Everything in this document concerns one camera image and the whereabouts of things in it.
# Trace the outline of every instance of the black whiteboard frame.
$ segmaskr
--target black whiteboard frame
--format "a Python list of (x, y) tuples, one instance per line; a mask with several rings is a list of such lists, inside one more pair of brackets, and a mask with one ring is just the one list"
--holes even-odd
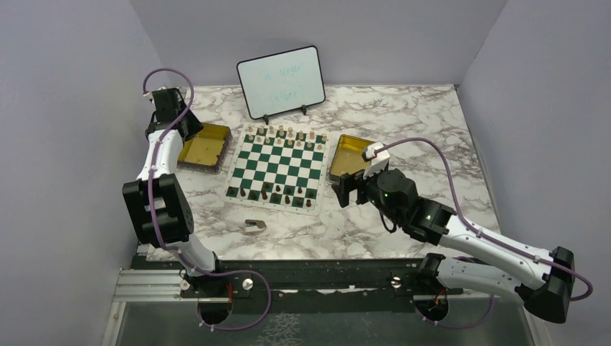
[(291, 108), (291, 109), (289, 109), (289, 110), (281, 110), (281, 111), (279, 111), (279, 112), (277, 112), (277, 113), (274, 113), (274, 114), (266, 114), (266, 115), (267, 115), (267, 117), (271, 117), (272, 115), (278, 115), (278, 114), (282, 114), (282, 113), (290, 112), (291, 110), (301, 110), (301, 109), (303, 108), (303, 106), (310, 107), (310, 106), (314, 106), (314, 105), (319, 105), (319, 104), (321, 104), (321, 103), (323, 103), (323, 102), (325, 102), (325, 101), (326, 101), (326, 92), (325, 92), (325, 89), (324, 89), (323, 69), (322, 69), (322, 66), (321, 66), (321, 57), (320, 57), (320, 55), (318, 54), (318, 48), (317, 48), (315, 45), (309, 45), (309, 46), (307, 46), (307, 47), (296, 48), (296, 49), (292, 49), (292, 50), (286, 50), (286, 51), (284, 51), (284, 52), (280, 52), (280, 53), (269, 54), (268, 56), (260, 56), (260, 57), (258, 57), (258, 58), (252, 58), (252, 59), (248, 59), (248, 60), (240, 61), (239, 63), (237, 63), (237, 64), (236, 64), (236, 70), (238, 71), (238, 78), (240, 79), (240, 87), (242, 88), (242, 94), (244, 95), (244, 101), (246, 101), (246, 108), (247, 108), (247, 110), (249, 111), (249, 117), (250, 117), (252, 120), (259, 120), (259, 119), (263, 119), (263, 118), (265, 117), (265, 115), (263, 115), (262, 117), (252, 117), (252, 115), (250, 114), (250, 107), (249, 107), (249, 105), (248, 105), (248, 97), (246, 97), (246, 91), (244, 90), (244, 85), (242, 84), (242, 77), (240, 76), (240, 70), (239, 70), (239, 68), (238, 68), (238, 67), (240, 66), (240, 64), (241, 64), (241, 63), (247, 63), (247, 62), (249, 62), (249, 61), (254, 61), (254, 60), (259, 60), (259, 59), (265, 59), (265, 58), (269, 58), (270, 56), (279, 56), (279, 55), (281, 55), (281, 54), (285, 54), (285, 53), (291, 53), (291, 52), (295, 52), (295, 51), (297, 51), (297, 50), (302, 50), (302, 49), (307, 49), (307, 48), (314, 48), (314, 49), (316, 50), (316, 58), (318, 59), (318, 71), (319, 71), (319, 72), (320, 72), (320, 74), (321, 74), (321, 84), (322, 84), (322, 87), (323, 87), (323, 99), (322, 99), (322, 101), (320, 101), (320, 102), (314, 102), (314, 103), (311, 103), (311, 104), (309, 104), (309, 105), (300, 105), (299, 107), (296, 107), (296, 108)]

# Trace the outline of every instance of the metal tray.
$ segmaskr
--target metal tray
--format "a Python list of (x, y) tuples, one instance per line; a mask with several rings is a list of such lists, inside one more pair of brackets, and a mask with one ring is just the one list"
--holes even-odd
[(178, 167), (217, 174), (223, 166), (233, 136), (227, 126), (202, 123), (204, 128), (184, 144)]
[(363, 149), (373, 143), (366, 139), (341, 135), (329, 169), (329, 180), (337, 183), (343, 174), (352, 174), (369, 167), (369, 162), (365, 162), (361, 154)]

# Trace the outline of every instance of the robotic arm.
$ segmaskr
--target robotic arm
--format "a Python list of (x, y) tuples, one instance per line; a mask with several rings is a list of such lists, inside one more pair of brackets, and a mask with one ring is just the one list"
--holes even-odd
[[(156, 107), (146, 130), (148, 153), (136, 181), (125, 183), (122, 190), (135, 233), (140, 243), (165, 248), (186, 268), (195, 264), (212, 272), (216, 256), (193, 234), (191, 208), (174, 174), (184, 142), (193, 138), (203, 126), (191, 110), (187, 110), (183, 118), (172, 126), (180, 112), (187, 108), (178, 89), (162, 89), (145, 96), (150, 96)], [(147, 189), (151, 167), (154, 170), (153, 205), (149, 203)], [(156, 211), (161, 244), (154, 230), (152, 208)], [(189, 275), (197, 277), (203, 274), (191, 270)]]
[[(438, 150), (424, 138), (411, 139), (425, 141)], [(470, 288), (519, 299), (531, 314), (555, 323), (565, 322), (574, 284), (572, 274), (576, 274), (572, 252), (563, 247), (550, 252), (519, 243), (464, 218), (460, 207), (453, 210), (418, 196), (413, 180), (397, 169), (388, 170), (387, 148), (380, 142), (368, 146), (363, 158), (370, 161), (370, 167), (344, 174), (340, 183), (333, 186), (341, 207), (348, 205), (349, 193), (356, 190), (357, 204), (371, 203), (380, 216), (393, 222), (393, 228), (386, 228), (391, 233), (400, 228), (413, 239), (457, 249), (485, 263), (428, 254), (421, 265), (420, 280), (428, 280), (441, 289)], [(455, 197), (451, 178), (450, 186)]]

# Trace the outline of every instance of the whiteboard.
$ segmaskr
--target whiteboard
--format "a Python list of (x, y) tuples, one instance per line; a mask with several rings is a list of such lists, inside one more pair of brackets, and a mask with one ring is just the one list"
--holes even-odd
[(318, 49), (313, 45), (241, 61), (237, 69), (253, 119), (325, 100)]

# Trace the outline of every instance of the red wire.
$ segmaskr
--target red wire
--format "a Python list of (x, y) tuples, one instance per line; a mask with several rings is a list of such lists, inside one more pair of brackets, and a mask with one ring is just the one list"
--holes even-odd
[(233, 285), (229, 283), (227, 288), (229, 288), (229, 302), (227, 302), (227, 310), (231, 310), (231, 304), (233, 303)]

